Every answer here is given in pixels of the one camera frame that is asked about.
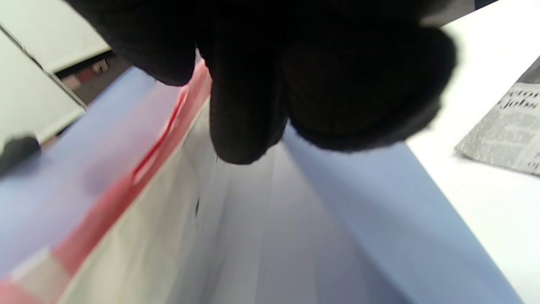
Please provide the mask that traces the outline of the person's right hand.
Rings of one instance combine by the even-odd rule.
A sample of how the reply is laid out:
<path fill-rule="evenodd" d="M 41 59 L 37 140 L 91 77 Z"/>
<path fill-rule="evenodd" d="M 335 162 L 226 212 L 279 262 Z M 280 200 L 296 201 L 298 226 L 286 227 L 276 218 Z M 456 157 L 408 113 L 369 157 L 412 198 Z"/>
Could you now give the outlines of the person's right hand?
<path fill-rule="evenodd" d="M 112 51 L 181 87 L 210 73 L 216 154 L 251 164 L 289 122 L 338 152 L 423 130 L 456 66 L 455 0 L 69 0 Z"/>

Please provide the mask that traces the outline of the person's left hand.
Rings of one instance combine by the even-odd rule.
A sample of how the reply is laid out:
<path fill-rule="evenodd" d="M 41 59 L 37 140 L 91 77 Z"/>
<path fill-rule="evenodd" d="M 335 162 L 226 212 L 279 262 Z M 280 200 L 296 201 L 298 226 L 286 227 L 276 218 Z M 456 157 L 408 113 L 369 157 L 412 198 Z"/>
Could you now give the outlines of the person's left hand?
<path fill-rule="evenodd" d="M 39 154 L 41 151 L 41 145 L 33 136 L 12 138 L 6 142 L 0 156 L 0 175 L 6 175 L 25 162 L 27 158 Z"/>

